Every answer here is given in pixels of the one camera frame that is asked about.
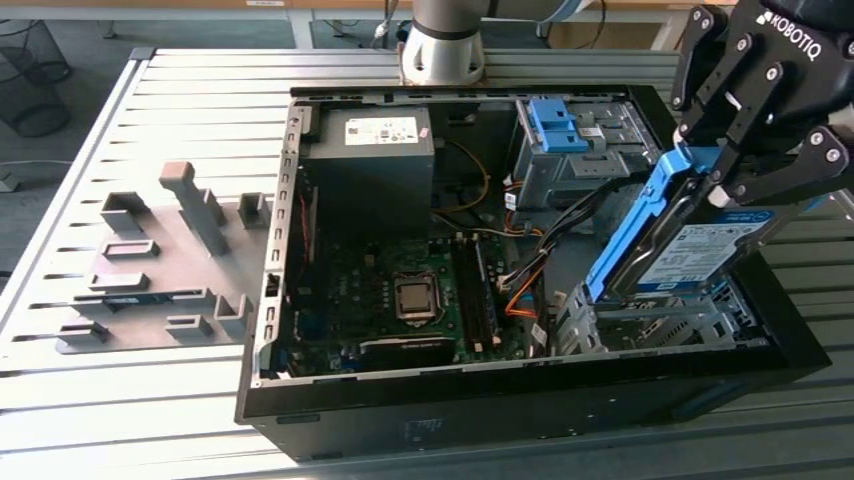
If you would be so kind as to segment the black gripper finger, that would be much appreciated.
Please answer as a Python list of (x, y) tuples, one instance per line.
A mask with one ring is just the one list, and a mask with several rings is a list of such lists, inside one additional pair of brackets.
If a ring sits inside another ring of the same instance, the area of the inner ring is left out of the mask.
[(737, 243), (764, 243), (820, 197), (853, 185), (853, 129), (813, 128), (796, 151), (747, 154), (715, 146), (706, 173), (706, 222)]
[(788, 156), (798, 129), (786, 112), (802, 60), (796, 3), (698, 4), (689, 14), (671, 94), (682, 113), (670, 157), (698, 173)]

